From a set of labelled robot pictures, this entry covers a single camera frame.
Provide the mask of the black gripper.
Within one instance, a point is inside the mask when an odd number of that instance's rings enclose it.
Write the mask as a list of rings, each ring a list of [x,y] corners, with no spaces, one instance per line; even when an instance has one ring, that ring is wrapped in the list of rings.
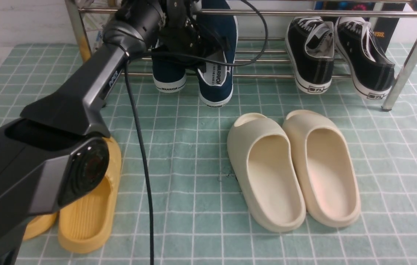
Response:
[[[159,33],[163,50],[171,54],[166,59],[192,69],[206,71],[209,56],[227,51],[227,39],[195,14],[201,10],[201,0],[161,0],[166,15]]]

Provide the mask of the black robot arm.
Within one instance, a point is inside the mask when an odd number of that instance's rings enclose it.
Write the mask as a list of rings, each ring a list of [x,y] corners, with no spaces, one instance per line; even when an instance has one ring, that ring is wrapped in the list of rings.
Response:
[[[121,179],[121,149],[101,116],[129,62],[157,40],[163,56],[203,59],[192,25],[198,0],[124,0],[103,44],[54,93],[0,127],[0,265],[15,264],[22,241],[53,225],[66,250],[88,253],[109,239]]]

